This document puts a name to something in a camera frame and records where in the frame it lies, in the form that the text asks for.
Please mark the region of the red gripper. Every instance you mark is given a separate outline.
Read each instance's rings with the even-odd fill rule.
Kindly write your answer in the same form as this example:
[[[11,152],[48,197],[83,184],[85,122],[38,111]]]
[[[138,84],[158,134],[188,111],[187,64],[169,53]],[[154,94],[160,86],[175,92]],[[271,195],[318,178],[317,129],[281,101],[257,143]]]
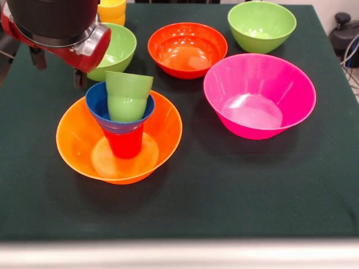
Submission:
[[[111,39],[97,8],[96,2],[5,2],[1,24],[29,47],[38,70],[46,69],[45,52],[50,52],[74,68],[74,87],[84,89],[87,73],[99,65]]]

